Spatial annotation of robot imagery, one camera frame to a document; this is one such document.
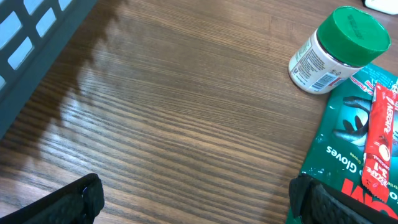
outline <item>white jar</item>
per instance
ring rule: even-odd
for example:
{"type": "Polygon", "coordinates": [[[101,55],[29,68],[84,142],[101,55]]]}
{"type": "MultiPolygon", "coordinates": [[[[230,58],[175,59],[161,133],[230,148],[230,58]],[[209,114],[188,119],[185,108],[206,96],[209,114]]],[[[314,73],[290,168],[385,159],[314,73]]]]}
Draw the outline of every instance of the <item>white jar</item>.
{"type": "Polygon", "coordinates": [[[289,75],[304,91],[328,93],[390,45],[387,30],[371,15],[339,7],[290,59],[289,75]]]}

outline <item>white object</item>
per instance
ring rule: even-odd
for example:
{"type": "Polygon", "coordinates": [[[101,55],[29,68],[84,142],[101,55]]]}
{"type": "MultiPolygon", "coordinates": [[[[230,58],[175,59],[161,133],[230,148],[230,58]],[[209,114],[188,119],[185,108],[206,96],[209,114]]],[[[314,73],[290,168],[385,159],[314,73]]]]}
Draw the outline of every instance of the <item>white object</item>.
{"type": "Polygon", "coordinates": [[[319,43],[316,30],[290,59],[289,75],[304,91],[324,94],[362,68],[344,64],[328,54],[319,43]]]}
{"type": "Polygon", "coordinates": [[[397,0],[365,0],[365,6],[387,14],[398,14],[397,0]]]}

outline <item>jar lid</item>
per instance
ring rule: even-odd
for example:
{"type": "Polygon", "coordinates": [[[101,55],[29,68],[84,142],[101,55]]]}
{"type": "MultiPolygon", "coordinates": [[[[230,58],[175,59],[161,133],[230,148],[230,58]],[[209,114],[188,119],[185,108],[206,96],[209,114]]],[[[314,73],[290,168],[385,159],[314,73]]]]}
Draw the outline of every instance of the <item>jar lid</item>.
{"type": "Polygon", "coordinates": [[[335,9],[319,26],[318,39],[334,58],[362,67],[391,45],[388,31],[371,15],[351,6],[335,9]]]}

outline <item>green plastic bag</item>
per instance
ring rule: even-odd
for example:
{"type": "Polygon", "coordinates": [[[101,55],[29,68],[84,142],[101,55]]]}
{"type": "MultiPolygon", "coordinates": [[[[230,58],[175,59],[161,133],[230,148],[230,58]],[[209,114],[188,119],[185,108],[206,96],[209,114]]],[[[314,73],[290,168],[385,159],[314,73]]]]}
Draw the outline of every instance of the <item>green plastic bag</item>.
{"type": "MultiPolygon", "coordinates": [[[[398,219],[398,111],[394,113],[387,203],[373,197],[361,183],[364,145],[376,82],[389,89],[398,89],[396,76],[370,64],[332,91],[301,172],[398,219]]],[[[293,219],[289,211],[286,223],[301,221],[293,219]]]]}

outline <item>brown tabletop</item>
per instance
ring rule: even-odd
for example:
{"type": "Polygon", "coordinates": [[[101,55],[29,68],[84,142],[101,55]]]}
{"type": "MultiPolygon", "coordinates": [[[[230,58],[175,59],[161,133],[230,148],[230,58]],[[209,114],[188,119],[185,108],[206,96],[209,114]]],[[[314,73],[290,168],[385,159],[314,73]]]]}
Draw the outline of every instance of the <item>brown tabletop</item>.
{"type": "Polygon", "coordinates": [[[283,223],[328,98],[287,64],[344,5],[398,74],[360,0],[99,0],[0,142],[0,216],[95,172],[96,223],[283,223]]]}

